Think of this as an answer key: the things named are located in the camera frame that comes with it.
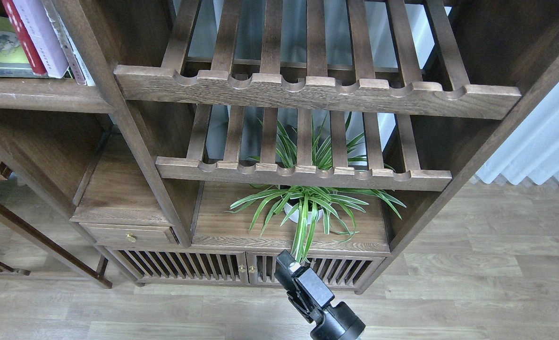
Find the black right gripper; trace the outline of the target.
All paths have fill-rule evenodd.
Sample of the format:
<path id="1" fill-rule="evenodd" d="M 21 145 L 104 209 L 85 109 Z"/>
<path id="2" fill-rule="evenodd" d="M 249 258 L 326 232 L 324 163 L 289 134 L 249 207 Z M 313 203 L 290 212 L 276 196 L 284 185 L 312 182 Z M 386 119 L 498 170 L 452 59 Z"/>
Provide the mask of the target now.
<path id="1" fill-rule="evenodd" d="M 334 294 L 310 267 L 300 265 L 283 250 L 277 256 L 275 278 L 287 291 L 289 301 L 308 323 L 313 340 L 359 340 L 365 324 L 346 303 L 330 305 Z"/>

